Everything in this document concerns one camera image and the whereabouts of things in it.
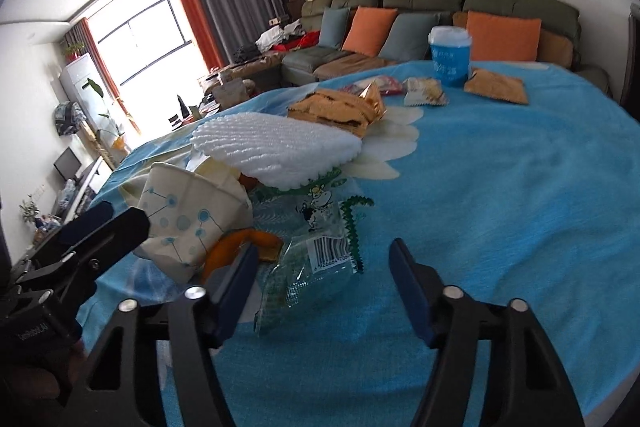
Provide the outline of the brown snack packet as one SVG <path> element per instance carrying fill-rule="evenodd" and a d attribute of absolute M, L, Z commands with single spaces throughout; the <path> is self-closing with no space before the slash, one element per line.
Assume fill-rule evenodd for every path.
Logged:
<path fill-rule="evenodd" d="M 527 105 L 528 98 L 523 80 L 484 68 L 474 68 L 464 84 L 465 92 L 500 102 Z"/>

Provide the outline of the white air conditioner tower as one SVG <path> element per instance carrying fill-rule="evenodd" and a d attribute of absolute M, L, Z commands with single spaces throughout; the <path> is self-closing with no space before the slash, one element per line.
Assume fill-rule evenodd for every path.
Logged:
<path fill-rule="evenodd" d="M 99 124 L 98 108 L 96 107 L 98 97 L 96 96 L 96 92 L 93 92 L 91 89 L 88 91 L 82 90 L 82 85 L 87 78 L 91 78 L 99 83 L 104 91 L 108 104 L 111 105 L 111 113 L 115 116 L 113 109 L 114 100 L 111 95 L 108 94 L 98 69 L 88 53 L 81 55 L 81 57 L 76 58 L 75 61 L 67 64 L 62 70 L 60 81 L 67 98 L 80 105 L 86 115 L 88 124 L 90 124 L 90 127 L 96 134 Z M 104 133 L 104 135 L 98 136 L 98 138 L 104 145 L 108 146 L 106 143 L 108 134 Z"/>

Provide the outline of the grey-blue cushion right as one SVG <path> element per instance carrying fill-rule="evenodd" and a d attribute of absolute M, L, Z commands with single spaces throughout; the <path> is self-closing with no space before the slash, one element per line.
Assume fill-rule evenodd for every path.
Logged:
<path fill-rule="evenodd" d="M 428 50 L 428 35 L 438 23 L 438 14 L 399 14 L 378 57 L 395 62 L 423 60 Z"/>

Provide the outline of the dark green sectional sofa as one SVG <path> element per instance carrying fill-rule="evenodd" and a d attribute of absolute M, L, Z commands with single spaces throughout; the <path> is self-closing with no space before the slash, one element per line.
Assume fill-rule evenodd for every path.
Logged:
<path fill-rule="evenodd" d="M 558 0 L 310 0 L 298 22 L 310 46 L 296 44 L 224 69 L 259 89 L 303 86 L 432 57 L 434 29 L 467 29 L 474 61 L 550 63 L 608 92 L 608 74 L 580 61 L 579 12 Z"/>

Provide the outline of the pile of clothes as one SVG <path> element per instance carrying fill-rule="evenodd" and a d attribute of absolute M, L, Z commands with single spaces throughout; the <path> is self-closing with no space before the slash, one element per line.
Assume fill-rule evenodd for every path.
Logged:
<path fill-rule="evenodd" d="M 235 64 L 256 60 L 268 52 L 288 52 L 305 49 L 319 43 L 320 31 L 307 29 L 299 18 L 284 26 L 273 26 L 256 41 L 243 44 L 232 55 Z"/>

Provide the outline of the white foam net sheet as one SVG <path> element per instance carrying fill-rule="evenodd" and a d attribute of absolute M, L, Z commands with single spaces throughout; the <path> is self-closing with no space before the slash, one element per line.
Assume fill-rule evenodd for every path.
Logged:
<path fill-rule="evenodd" d="M 281 191 L 302 187 L 356 158 L 358 136 L 341 129 L 263 113 L 237 113 L 200 124 L 195 150 Z"/>

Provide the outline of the grey-blue cushion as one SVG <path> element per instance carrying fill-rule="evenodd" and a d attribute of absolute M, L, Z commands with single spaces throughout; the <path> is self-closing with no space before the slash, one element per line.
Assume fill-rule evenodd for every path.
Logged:
<path fill-rule="evenodd" d="M 428 50 L 428 35 L 438 23 L 438 14 L 399 14 L 378 57 L 395 62 L 423 60 Z"/>
<path fill-rule="evenodd" d="M 349 13 L 349 8 L 327 8 L 324 10 L 318 42 L 319 46 L 334 50 L 341 49 L 346 35 Z"/>

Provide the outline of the white crumpled tissue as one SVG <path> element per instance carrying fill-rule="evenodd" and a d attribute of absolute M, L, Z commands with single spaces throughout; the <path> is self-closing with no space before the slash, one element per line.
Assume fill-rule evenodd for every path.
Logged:
<path fill-rule="evenodd" d="M 202 153 L 183 152 L 172 156 L 155 156 L 146 160 L 128 180 L 117 187 L 120 196 L 129 207 L 138 205 L 142 196 L 146 181 L 148 181 L 152 167 L 155 164 L 166 164 L 177 167 L 180 171 L 198 174 L 218 187 L 228 190 L 240 199 L 247 199 L 247 191 L 240 183 L 238 170 L 224 165 L 223 162 L 203 155 Z"/>

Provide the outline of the blue vase with plant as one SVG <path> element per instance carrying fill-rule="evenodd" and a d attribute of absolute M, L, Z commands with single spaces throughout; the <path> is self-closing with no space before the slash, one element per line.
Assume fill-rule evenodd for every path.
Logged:
<path fill-rule="evenodd" d="M 32 195 L 28 195 L 26 199 L 22 200 L 20 209 L 22 220 L 25 223 L 30 223 L 36 230 L 47 231 L 48 218 L 40 211 Z"/>

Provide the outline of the small black monitor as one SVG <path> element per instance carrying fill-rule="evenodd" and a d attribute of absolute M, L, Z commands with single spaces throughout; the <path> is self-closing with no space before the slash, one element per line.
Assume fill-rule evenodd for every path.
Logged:
<path fill-rule="evenodd" d="M 66 150 L 56 158 L 53 167 L 64 181 L 75 180 L 81 167 L 81 161 L 74 151 L 70 147 L 67 147 Z"/>

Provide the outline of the orange peel piece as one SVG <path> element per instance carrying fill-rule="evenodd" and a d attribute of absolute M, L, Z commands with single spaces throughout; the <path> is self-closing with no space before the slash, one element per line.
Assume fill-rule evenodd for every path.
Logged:
<path fill-rule="evenodd" d="M 205 282 L 217 269 L 232 265 L 245 245 L 253 245 L 257 248 L 260 261 L 275 262 L 280 256 L 283 241 L 277 235 L 255 229 L 230 232 L 222 236 L 209 249 L 202 266 L 200 280 Z"/>

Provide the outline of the white black TV cabinet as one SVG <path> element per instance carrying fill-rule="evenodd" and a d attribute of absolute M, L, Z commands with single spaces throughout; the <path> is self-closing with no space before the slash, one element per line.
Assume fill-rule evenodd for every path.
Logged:
<path fill-rule="evenodd" d="M 67 180 L 56 196 L 52 215 L 66 225 L 82 215 L 96 198 L 113 170 L 102 156 L 96 158 L 77 180 Z"/>

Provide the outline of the brown cushion on sofa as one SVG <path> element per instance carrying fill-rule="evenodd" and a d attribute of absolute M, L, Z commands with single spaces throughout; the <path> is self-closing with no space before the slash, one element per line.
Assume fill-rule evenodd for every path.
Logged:
<path fill-rule="evenodd" d="M 574 63 L 574 44 L 569 38 L 541 28 L 537 61 L 570 69 Z"/>

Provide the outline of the covered standing fan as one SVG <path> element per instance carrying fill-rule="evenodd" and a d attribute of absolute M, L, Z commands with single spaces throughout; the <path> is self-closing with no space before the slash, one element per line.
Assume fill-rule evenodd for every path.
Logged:
<path fill-rule="evenodd" d="M 66 101 L 55 107 L 53 121 L 58 136 L 65 136 L 77 134 L 87 118 L 77 102 Z"/>

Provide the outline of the grey-blue cushion left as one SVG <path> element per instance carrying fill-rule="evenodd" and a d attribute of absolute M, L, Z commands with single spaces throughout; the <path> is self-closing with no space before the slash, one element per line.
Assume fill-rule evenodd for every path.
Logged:
<path fill-rule="evenodd" d="M 319 46 L 334 50 L 341 49 L 346 35 L 349 13 L 349 8 L 327 8 L 324 10 L 318 42 Z"/>

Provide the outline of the clear cow-print plastic wrapper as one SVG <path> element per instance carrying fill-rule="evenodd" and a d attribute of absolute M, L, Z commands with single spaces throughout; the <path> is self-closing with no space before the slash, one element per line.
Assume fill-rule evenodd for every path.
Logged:
<path fill-rule="evenodd" d="M 257 187 L 250 198 L 256 228 L 283 242 L 277 259 L 258 271 L 254 332 L 265 337 L 308 319 L 363 272 L 357 222 L 374 200 L 338 168 L 299 188 Z"/>

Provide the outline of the small printed snack wrapper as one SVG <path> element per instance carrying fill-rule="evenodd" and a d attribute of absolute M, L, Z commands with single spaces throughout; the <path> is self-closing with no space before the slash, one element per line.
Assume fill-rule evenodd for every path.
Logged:
<path fill-rule="evenodd" d="M 404 81 L 406 90 L 405 106 L 445 106 L 447 95 L 442 84 L 434 78 L 410 77 Z"/>

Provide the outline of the blue floral tablecloth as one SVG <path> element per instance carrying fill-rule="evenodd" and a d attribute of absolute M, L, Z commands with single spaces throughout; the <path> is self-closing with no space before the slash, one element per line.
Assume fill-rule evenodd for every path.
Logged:
<path fill-rule="evenodd" d="M 215 366 L 242 426 L 405 426 L 431 351 L 388 269 L 413 256 L 474 297 L 521 296 L 558 350 L 585 412 L 639 363 L 639 126 L 582 78 L 515 69 L 529 102 L 451 90 L 416 122 L 416 150 L 357 231 L 364 272 L 326 309 L 258 338 L 241 325 Z"/>

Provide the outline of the orange curtain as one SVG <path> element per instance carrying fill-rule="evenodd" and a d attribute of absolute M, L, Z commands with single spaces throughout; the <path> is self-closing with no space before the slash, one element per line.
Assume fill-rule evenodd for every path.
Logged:
<path fill-rule="evenodd" d="M 220 53 L 214 35 L 209 28 L 201 0 L 180 0 L 180 2 L 205 65 L 208 69 L 221 68 L 226 64 L 226 61 Z"/>

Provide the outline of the cluttered coffee table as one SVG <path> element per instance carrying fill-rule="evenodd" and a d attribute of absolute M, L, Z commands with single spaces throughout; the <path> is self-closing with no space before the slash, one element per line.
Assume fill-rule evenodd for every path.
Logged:
<path fill-rule="evenodd" d="M 232 79 L 226 82 L 216 81 L 209 87 L 198 106 L 181 106 L 182 114 L 168 118 L 172 130 L 192 124 L 208 115 L 217 114 L 225 109 L 248 101 L 258 95 L 254 80 Z"/>

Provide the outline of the tall green potted plant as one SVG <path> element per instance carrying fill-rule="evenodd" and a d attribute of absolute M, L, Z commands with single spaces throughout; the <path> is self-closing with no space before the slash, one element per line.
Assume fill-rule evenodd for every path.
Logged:
<path fill-rule="evenodd" d="M 96 134 L 98 136 L 102 136 L 104 133 L 108 134 L 108 138 L 106 139 L 107 145 L 111 147 L 112 150 L 119 150 L 119 152 L 128 155 L 131 152 L 131 148 L 125 140 L 125 126 L 111 113 L 111 105 L 108 104 L 104 91 L 99 83 L 91 78 L 87 78 L 82 85 L 82 90 L 88 91 L 89 89 L 96 92 L 96 96 L 98 97 L 96 107 L 98 108 L 99 124 Z"/>

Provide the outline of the pink red snack wrapper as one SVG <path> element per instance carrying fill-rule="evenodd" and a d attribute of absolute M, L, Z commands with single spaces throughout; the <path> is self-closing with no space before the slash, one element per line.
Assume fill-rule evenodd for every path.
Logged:
<path fill-rule="evenodd" d="M 378 92 L 383 96 L 401 95 L 405 93 L 402 83 L 389 75 L 376 75 L 360 79 L 341 88 L 341 91 L 354 95 L 362 95 L 363 91 L 366 90 L 367 87 L 371 86 L 371 84 L 377 87 Z"/>

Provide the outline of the orange cushion middle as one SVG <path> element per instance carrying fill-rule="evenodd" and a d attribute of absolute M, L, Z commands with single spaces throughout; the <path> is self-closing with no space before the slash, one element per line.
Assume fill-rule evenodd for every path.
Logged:
<path fill-rule="evenodd" d="M 397 15 L 396 9 L 360 6 L 356 9 L 342 49 L 365 56 L 377 56 Z"/>

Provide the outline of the orange cushion near cup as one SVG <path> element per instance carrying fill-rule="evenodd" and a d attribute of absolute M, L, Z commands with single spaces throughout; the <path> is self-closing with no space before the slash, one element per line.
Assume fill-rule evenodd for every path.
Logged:
<path fill-rule="evenodd" d="M 539 18 L 517 18 L 470 11 L 472 61 L 535 62 L 541 32 Z"/>

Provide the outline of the blue white paper cup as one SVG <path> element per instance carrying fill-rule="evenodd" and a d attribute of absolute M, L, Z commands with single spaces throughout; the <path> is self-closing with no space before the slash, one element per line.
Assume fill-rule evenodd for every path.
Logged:
<path fill-rule="evenodd" d="M 434 77 L 449 87 L 462 88 L 471 72 L 472 37 L 464 28 L 435 26 L 428 35 Z"/>

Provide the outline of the gold brown crumpled wrapper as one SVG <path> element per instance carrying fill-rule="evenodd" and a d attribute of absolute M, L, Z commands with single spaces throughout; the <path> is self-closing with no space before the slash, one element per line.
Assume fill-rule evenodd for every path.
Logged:
<path fill-rule="evenodd" d="M 359 93 L 317 88 L 288 106 L 288 117 L 348 131 L 362 139 L 386 113 L 378 86 L 370 82 Z"/>

